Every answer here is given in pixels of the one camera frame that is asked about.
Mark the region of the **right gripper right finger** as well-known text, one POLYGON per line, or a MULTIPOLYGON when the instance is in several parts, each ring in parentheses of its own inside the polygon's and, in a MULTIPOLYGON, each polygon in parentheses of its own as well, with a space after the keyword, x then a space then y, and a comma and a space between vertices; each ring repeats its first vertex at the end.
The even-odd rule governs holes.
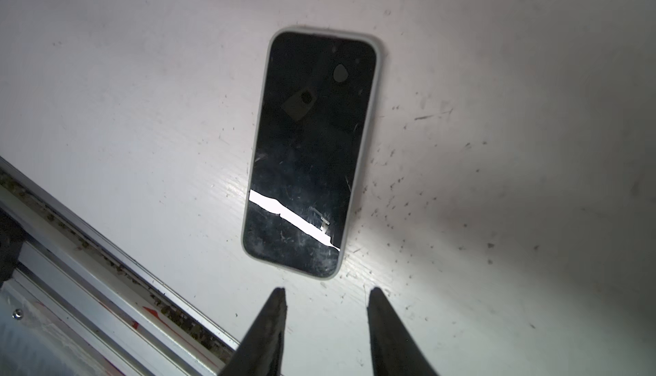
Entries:
POLYGON ((367 318, 374 375, 438 376, 379 287, 370 292, 367 318))

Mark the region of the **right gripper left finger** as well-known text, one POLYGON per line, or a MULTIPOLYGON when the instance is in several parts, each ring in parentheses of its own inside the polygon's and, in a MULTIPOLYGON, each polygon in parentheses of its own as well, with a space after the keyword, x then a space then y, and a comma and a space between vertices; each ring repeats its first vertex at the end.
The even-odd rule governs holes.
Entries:
POLYGON ((219 375, 280 375, 286 316, 285 289, 277 287, 219 375))

